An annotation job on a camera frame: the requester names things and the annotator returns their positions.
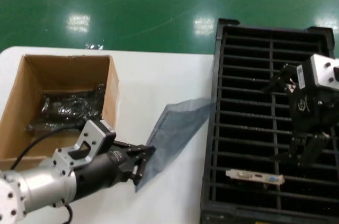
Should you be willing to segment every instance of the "gray bag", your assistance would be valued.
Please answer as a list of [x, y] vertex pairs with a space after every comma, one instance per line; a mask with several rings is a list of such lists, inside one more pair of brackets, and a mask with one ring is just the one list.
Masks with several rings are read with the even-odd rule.
[[146, 166], [143, 178], [136, 186], [136, 192], [181, 153], [207, 121], [211, 107], [211, 100], [206, 98], [166, 106], [147, 141], [146, 145], [154, 146], [156, 151]]

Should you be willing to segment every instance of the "white table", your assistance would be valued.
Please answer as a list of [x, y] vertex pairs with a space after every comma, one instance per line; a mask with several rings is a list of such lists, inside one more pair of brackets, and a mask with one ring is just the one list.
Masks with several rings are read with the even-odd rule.
[[[0, 115], [23, 55], [111, 55], [119, 75], [117, 140], [145, 144], [166, 104], [209, 97], [212, 55], [13, 47], [0, 54]], [[120, 183], [70, 204], [73, 224], [199, 223], [207, 124], [179, 157], [137, 194]], [[65, 208], [45, 207], [21, 223], [57, 223]]]

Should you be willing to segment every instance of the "robot end effector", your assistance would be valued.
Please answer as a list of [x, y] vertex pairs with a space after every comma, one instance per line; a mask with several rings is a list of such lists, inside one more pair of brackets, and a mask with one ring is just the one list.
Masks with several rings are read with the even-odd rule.
[[75, 145], [56, 149], [37, 168], [0, 172], [0, 218], [15, 223], [39, 208], [62, 207], [119, 182], [137, 185], [155, 148], [115, 137], [105, 121], [89, 120]]
[[336, 139], [325, 129], [339, 122], [339, 59], [313, 55], [299, 66], [286, 64], [262, 91], [278, 89], [289, 98], [294, 131], [288, 152], [272, 159], [311, 165]]

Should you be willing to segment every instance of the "metal bracket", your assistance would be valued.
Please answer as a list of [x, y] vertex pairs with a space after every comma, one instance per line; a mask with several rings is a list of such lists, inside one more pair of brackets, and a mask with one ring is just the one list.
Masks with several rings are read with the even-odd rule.
[[[108, 128], [106, 122], [101, 121], [101, 123], [108, 130], [114, 132], [110, 127]], [[105, 138], [106, 133], [95, 122], [88, 120], [75, 145], [56, 149], [51, 161], [63, 175], [69, 176], [75, 168], [87, 165], [93, 160], [103, 145]], [[74, 159], [71, 156], [71, 153], [82, 150], [84, 147], [85, 150], [89, 151], [85, 157]]]

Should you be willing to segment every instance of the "robotic arm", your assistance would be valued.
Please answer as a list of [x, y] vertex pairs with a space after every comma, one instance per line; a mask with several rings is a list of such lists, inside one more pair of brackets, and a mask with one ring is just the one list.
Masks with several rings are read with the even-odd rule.
[[74, 146], [56, 149], [37, 168], [0, 172], [0, 220], [16, 223], [29, 212], [68, 205], [128, 179], [137, 185], [155, 148], [115, 137], [105, 121], [89, 120]]

